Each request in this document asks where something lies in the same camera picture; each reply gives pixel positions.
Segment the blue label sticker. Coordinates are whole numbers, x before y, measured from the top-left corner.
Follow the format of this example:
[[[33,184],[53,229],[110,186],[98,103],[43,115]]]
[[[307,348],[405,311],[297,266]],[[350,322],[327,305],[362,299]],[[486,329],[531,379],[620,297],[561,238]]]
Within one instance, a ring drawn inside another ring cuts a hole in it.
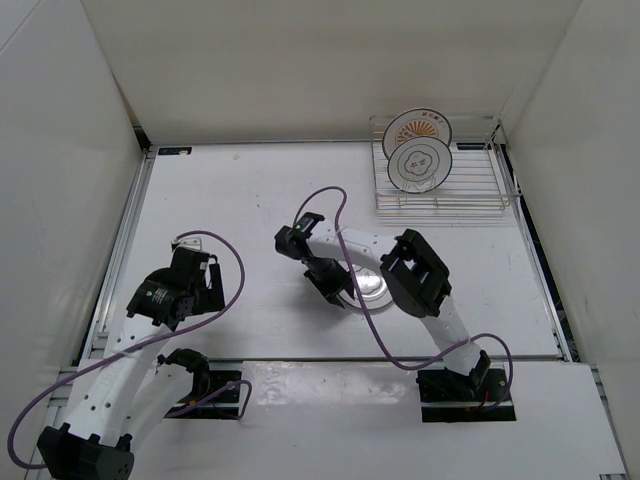
[[[157,151],[158,156],[186,156],[191,153],[191,147],[162,147]]]

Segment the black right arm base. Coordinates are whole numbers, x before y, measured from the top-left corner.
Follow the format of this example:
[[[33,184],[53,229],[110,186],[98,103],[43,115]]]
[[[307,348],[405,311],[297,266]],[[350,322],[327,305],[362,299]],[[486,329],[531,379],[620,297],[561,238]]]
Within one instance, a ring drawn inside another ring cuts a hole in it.
[[[421,420],[423,423],[515,422],[515,406],[506,394],[503,368],[490,368],[476,391],[460,393],[445,370],[417,372]]]

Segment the orange sunburst plate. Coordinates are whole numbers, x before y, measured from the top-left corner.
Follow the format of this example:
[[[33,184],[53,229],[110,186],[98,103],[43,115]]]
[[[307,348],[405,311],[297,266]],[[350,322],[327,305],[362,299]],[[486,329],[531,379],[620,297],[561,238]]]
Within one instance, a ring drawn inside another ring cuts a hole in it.
[[[449,146],[452,140],[449,119],[430,108],[414,108],[394,117],[382,135],[382,150],[389,157],[395,149],[416,137],[436,138]]]

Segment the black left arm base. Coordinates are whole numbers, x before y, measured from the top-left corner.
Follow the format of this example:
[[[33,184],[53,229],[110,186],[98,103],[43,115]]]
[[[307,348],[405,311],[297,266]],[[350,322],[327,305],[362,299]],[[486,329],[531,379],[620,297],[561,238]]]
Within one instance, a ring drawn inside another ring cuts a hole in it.
[[[198,406],[187,413],[177,415],[177,412],[196,403],[198,400],[211,395],[228,383],[243,379],[242,362],[211,362],[209,364],[208,379],[201,382],[200,391],[195,395],[189,395],[181,399],[173,406],[167,416],[171,419],[192,420],[236,420],[239,413],[243,394],[247,387],[237,385],[232,389],[226,389],[218,396],[211,398],[207,403]]]

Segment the glass plate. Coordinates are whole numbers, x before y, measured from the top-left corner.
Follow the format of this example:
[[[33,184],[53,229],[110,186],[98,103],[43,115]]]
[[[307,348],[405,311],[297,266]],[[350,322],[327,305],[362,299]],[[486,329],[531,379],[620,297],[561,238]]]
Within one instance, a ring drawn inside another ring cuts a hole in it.
[[[391,184],[409,194],[437,189],[451,173],[453,156],[436,138],[416,137],[398,146],[391,154],[387,174]]]
[[[380,312],[393,305],[391,293],[380,274],[359,265],[354,266],[354,272],[365,306],[370,312]]]

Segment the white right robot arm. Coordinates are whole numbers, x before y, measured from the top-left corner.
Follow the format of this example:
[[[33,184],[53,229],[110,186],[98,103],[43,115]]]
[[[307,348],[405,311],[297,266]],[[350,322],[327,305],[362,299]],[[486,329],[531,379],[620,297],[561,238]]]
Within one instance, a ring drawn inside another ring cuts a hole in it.
[[[385,236],[346,228],[338,231],[327,221],[293,227],[300,237],[305,276],[325,299],[342,304],[340,293],[356,295],[351,278],[362,267],[380,275],[394,304],[421,321],[444,354],[441,391],[457,401],[470,401],[486,384],[489,359],[473,340],[455,311],[449,269],[422,235],[407,229]]]

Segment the aluminium table rail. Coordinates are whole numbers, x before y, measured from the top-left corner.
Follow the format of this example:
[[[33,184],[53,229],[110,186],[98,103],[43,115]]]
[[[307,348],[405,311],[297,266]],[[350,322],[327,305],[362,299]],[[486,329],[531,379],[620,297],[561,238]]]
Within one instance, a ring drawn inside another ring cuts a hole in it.
[[[129,190],[92,315],[88,321],[78,354],[72,362],[74,367],[77,367],[81,360],[90,359],[95,351],[103,350],[106,345],[111,320],[116,310],[117,290],[128,261],[156,151],[154,146],[143,150],[143,156]]]

